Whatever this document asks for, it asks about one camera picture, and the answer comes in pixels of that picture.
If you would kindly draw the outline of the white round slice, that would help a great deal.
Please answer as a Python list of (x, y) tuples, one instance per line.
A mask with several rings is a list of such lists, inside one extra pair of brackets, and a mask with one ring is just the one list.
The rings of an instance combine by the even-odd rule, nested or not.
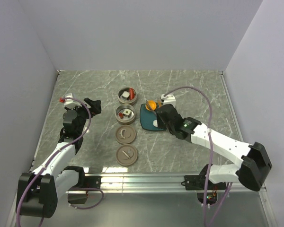
[(154, 121), (153, 121), (153, 125), (154, 125), (155, 127), (157, 127), (157, 126), (158, 126), (158, 122), (157, 122), (157, 120), (154, 120)]

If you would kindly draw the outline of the orange half fruit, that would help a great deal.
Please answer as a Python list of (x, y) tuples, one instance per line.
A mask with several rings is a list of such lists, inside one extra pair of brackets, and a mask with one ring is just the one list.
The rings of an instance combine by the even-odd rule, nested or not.
[(152, 100), (146, 101), (145, 108), (148, 111), (151, 111), (151, 110), (155, 111), (157, 108), (157, 103)]

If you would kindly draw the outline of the white tofu cube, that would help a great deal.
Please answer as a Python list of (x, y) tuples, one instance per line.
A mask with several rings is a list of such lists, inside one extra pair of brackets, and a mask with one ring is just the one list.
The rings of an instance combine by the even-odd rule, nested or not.
[(132, 114), (131, 109), (124, 109), (124, 111), (123, 111), (124, 116), (129, 118), (131, 116), (131, 114)]

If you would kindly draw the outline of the white rice block seaweed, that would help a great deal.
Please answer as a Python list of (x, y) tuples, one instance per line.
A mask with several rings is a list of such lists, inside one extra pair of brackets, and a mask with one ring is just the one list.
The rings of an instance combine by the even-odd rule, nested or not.
[(129, 100), (129, 92), (124, 90), (121, 94), (121, 98), (124, 100)]

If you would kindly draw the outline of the red sausage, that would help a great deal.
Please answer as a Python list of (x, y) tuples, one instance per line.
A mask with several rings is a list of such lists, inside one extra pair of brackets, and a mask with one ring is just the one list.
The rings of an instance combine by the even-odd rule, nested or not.
[(133, 100), (135, 98), (135, 91), (133, 88), (129, 88), (129, 100)]

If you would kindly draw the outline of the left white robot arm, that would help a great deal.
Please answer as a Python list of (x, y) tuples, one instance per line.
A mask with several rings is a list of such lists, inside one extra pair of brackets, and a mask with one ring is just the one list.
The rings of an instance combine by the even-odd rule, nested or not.
[(60, 102), (66, 111), (54, 151), (34, 171), (22, 173), (18, 179), (17, 220), (20, 216), (52, 217), (58, 200), (69, 189), (81, 190), (86, 185), (84, 169), (67, 164), (79, 152), (91, 119), (101, 113), (101, 101), (80, 101), (69, 93)]

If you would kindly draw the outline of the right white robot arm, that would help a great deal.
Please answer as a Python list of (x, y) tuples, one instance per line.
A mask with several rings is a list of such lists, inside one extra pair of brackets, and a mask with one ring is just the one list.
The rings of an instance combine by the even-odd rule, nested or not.
[(212, 149), (231, 161), (228, 165), (212, 165), (209, 173), (199, 177), (199, 183), (205, 189), (218, 183), (241, 183), (258, 192), (272, 169), (261, 143), (248, 144), (209, 130), (207, 125), (194, 118), (182, 118), (171, 104), (157, 110), (157, 121), (158, 127), (166, 128), (176, 138)]

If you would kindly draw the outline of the teal square plate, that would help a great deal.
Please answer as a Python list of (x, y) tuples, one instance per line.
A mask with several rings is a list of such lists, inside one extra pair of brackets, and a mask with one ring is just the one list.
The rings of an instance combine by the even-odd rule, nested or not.
[(165, 131), (166, 129), (161, 129), (158, 127), (155, 127), (153, 125), (153, 121), (156, 120), (157, 118), (154, 116), (153, 113), (150, 111), (146, 110), (145, 104), (141, 104), (140, 107), (140, 125), (142, 129), (146, 131)]

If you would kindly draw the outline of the metal round container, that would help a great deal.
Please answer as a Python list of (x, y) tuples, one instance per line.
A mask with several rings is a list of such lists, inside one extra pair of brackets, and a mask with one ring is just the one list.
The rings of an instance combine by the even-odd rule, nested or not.
[(121, 104), (134, 105), (137, 102), (137, 94), (134, 88), (124, 87), (118, 91), (118, 101)]
[(136, 110), (132, 105), (119, 105), (115, 110), (115, 118), (120, 124), (132, 124), (136, 119)]

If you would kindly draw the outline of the near metal round container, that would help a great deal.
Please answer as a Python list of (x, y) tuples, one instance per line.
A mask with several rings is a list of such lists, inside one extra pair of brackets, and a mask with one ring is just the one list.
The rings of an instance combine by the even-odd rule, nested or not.
[(132, 124), (136, 119), (136, 110), (132, 105), (119, 105), (115, 110), (115, 118), (120, 124)]

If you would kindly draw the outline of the brown lid with curl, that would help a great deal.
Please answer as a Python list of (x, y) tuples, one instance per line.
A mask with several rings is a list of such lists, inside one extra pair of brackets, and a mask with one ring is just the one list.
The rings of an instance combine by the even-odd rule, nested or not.
[(119, 144), (131, 144), (136, 138), (136, 131), (130, 125), (121, 125), (115, 132), (115, 138)]

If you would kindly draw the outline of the brown lid with bar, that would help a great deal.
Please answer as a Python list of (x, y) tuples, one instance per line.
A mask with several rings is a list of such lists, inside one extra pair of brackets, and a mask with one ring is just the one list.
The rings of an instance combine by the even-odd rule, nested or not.
[(130, 145), (121, 145), (116, 152), (116, 160), (121, 166), (131, 166), (138, 159), (137, 149)]

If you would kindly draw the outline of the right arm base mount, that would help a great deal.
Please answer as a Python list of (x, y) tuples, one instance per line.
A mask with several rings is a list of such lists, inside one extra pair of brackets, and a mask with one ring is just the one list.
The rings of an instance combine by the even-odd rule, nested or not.
[[(185, 187), (186, 191), (203, 190), (205, 187), (205, 175), (185, 175), (181, 185)], [(226, 188), (226, 183), (213, 184), (211, 181), (208, 181), (207, 190), (225, 190)]]

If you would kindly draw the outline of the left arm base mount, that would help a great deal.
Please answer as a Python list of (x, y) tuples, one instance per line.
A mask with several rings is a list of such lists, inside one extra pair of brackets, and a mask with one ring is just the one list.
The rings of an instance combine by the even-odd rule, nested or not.
[(73, 186), (67, 192), (68, 203), (72, 205), (85, 204), (92, 190), (100, 189), (102, 177), (99, 175), (86, 175), (83, 183)]

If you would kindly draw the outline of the aluminium front rail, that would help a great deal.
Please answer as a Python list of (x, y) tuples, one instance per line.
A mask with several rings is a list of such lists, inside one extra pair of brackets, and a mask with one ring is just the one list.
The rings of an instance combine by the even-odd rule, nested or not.
[[(64, 194), (73, 186), (83, 183), (86, 175), (82, 171), (64, 170), (57, 176), (49, 173), (24, 173), (21, 175), (18, 188), (24, 190), (29, 183), (28, 190), (43, 190)], [(181, 185), (184, 174), (99, 174), (102, 177), (100, 189), (107, 192), (183, 192)]]

